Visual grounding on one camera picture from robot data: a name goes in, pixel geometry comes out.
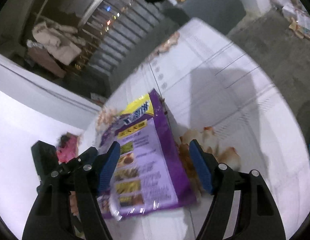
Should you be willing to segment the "person's left hand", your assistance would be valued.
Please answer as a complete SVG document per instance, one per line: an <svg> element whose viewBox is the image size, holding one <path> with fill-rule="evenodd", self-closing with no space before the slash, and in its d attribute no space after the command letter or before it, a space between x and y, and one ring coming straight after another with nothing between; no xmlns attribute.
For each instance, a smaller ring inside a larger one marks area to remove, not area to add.
<svg viewBox="0 0 310 240"><path fill-rule="evenodd" d="M79 211L78 211L78 207L77 207L77 198L76 198L75 191L71 191L71 194L70 194L70 209L71 209L71 213L72 213L72 222L73 222L75 228L79 232L82 232L82 224L79 220Z"/></svg>

